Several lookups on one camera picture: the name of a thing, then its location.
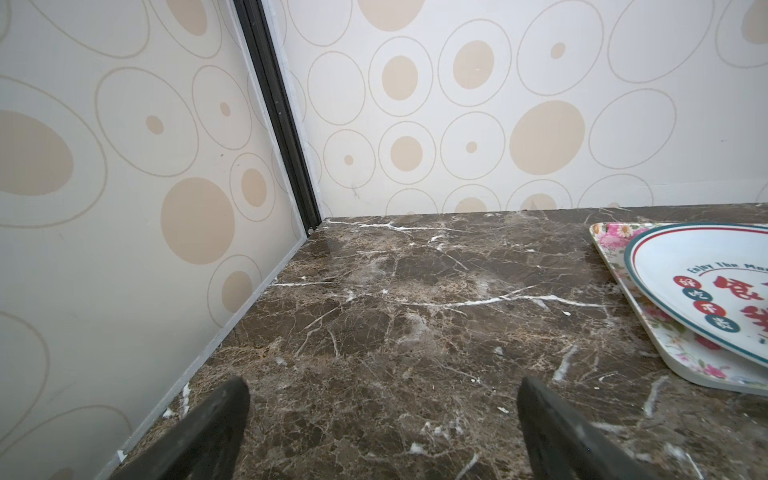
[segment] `white plate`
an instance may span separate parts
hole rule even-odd
[[[643,293],[674,319],[768,366],[768,228],[658,227],[635,237],[624,261]]]

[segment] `plate rim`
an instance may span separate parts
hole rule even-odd
[[[705,330],[698,326],[697,324],[689,321],[685,316],[679,314],[676,310],[669,307],[666,303],[659,300],[643,283],[642,280],[640,280],[640,277],[637,275],[637,272],[634,269],[634,262],[633,260],[633,252],[637,249],[637,245],[643,241],[646,237],[651,237],[653,235],[656,235],[660,233],[662,230],[680,230],[684,228],[690,228],[690,227],[702,227],[702,230],[706,230],[708,227],[738,227],[738,229],[743,230],[765,230],[765,233],[768,234],[768,227],[759,227],[757,225],[749,225],[744,223],[676,223],[674,225],[663,225],[659,227],[652,228],[648,231],[645,231],[641,233],[640,235],[637,235],[635,238],[633,238],[630,243],[625,247],[624,249],[624,264],[627,267],[627,272],[632,277],[632,280],[635,282],[637,287],[642,290],[643,294],[647,296],[653,303],[656,303],[656,305],[661,308],[664,312],[666,312],[668,315],[672,316],[675,320],[678,322],[683,323],[688,328],[693,329],[694,331],[698,332],[699,334],[707,337],[708,339],[713,340],[716,343],[719,343],[720,345],[728,348],[730,351],[734,353],[738,353],[739,355],[746,357],[750,360],[753,360],[755,362],[758,362],[761,365],[768,366],[768,358],[764,358],[756,353],[752,353],[748,350],[745,350],[739,346],[735,346],[731,342],[728,342],[725,339],[720,338],[719,336],[712,334],[708,330]]]

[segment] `plate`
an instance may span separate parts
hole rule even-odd
[[[638,288],[664,312],[768,366],[768,228],[658,227],[627,245],[624,262]]]
[[[768,367],[724,349],[677,322],[637,288],[624,264],[624,248],[637,235],[669,223],[596,223],[590,234],[603,261],[673,372],[697,385],[768,396]]]

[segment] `black door frame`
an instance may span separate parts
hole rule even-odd
[[[243,28],[253,69],[270,114],[277,145],[288,173],[293,196],[304,223],[304,231],[316,229],[323,221],[310,180],[299,132],[288,101],[288,94],[277,54],[272,43],[269,24],[261,0],[234,0],[237,17]]]

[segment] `wall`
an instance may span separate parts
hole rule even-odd
[[[116,465],[304,241],[241,35],[0,0],[0,477]]]
[[[327,215],[768,201],[766,0],[267,1]]]

